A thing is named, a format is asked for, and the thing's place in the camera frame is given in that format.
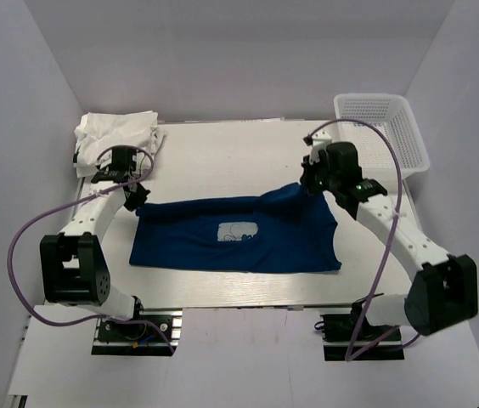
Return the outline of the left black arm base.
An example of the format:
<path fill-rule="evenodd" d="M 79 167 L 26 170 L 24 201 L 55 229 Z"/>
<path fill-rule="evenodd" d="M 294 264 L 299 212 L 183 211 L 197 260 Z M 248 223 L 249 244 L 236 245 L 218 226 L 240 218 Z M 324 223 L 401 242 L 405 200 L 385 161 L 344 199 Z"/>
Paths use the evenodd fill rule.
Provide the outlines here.
<path fill-rule="evenodd" d="M 93 336 L 91 355 L 171 357 L 179 343 L 181 310 L 142 310 L 143 324 L 124 325 L 99 320 Z"/>

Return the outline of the white t shirt stack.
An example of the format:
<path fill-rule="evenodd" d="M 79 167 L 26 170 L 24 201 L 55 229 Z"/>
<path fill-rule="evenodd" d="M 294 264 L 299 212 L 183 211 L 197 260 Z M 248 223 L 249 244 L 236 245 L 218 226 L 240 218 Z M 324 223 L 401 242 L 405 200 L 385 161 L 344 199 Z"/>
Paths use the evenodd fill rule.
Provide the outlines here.
<path fill-rule="evenodd" d="M 110 161 L 109 151 L 100 160 L 98 157 L 111 146 L 137 146 L 155 158 L 168 132 L 158 125 L 158 113 L 148 110 L 126 115 L 87 113 L 82 116 L 74 134 L 73 165 L 81 179 L 94 175 L 98 164 Z"/>

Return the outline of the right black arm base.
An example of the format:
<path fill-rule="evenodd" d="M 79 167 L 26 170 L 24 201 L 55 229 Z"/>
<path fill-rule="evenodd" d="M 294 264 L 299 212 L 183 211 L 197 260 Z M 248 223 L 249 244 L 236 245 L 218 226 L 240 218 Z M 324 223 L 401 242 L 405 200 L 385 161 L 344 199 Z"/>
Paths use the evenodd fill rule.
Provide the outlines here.
<path fill-rule="evenodd" d="M 347 347 L 360 316 L 363 303 L 364 300 L 359 300 L 349 309 L 345 307 L 330 309 L 323 313 L 320 316 L 320 320 L 314 324 L 314 330 L 322 335 L 325 361 L 346 360 Z M 354 354 L 390 330 L 390 326 L 371 326 L 367 320 L 364 320 L 352 353 Z M 401 346 L 402 336 L 400 331 L 396 329 L 374 347 L 359 355 L 355 361 L 404 360 L 404 352 Z"/>

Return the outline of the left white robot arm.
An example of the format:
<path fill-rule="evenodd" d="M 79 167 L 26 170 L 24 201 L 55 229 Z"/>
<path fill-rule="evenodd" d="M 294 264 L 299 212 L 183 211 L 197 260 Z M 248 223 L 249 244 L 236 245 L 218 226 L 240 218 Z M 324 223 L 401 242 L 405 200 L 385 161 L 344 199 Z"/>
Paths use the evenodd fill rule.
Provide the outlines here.
<path fill-rule="evenodd" d="M 118 329 L 130 339 L 143 336 L 147 318 L 136 311 L 137 299 L 111 283 L 101 242 L 116 213 L 141 207 L 149 194 L 141 184 L 121 187 L 110 181 L 91 185 L 77 204 L 71 221 L 40 242 L 45 299 L 77 306 L 118 319 Z"/>

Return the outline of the blue printed t shirt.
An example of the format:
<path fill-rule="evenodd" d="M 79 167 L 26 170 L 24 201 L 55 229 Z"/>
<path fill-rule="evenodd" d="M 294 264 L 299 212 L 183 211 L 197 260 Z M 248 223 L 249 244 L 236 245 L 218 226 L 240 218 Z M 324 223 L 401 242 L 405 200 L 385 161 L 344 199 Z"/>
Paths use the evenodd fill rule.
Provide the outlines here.
<path fill-rule="evenodd" d="M 140 207 L 134 267 L 251 273 L 326 273 L 341 262 L 337 222 L 322 194 L 298 183 L 260 196 Z"/>

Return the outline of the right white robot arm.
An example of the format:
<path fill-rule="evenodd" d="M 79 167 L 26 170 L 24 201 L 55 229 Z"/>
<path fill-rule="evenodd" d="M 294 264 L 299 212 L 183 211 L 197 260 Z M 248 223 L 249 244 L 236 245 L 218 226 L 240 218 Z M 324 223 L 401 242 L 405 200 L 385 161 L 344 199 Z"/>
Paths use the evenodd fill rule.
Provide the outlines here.
<path fill-rule="evenodd" d="M 474 260 L 454 256 L 400 215 L 387 190 L 363 176 L 352 143 L 315 141 L 302 167 L 301 184 L 311 193 L 331 193 L 340 208 L 389 245 L 411 280 L 405 294 L 363 302 L 351 318 L 358 337 L 372 338 L 383 326 L 410 326 L 427 337 L 477 316 Z"/>

